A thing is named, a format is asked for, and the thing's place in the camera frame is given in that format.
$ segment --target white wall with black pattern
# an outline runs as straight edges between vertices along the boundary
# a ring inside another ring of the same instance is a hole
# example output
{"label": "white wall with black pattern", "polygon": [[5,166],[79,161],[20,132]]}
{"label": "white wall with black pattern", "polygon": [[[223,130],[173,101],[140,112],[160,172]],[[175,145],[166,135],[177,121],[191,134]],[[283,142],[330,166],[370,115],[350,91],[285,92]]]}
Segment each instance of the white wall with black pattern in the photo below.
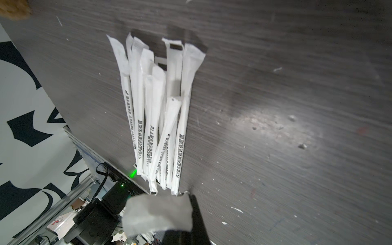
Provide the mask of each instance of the white wall with black pattern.
{"label": "white wall with black pattern", "polygon": [[0,245],[5,245],[90,170],[1,25],[0,74]]}

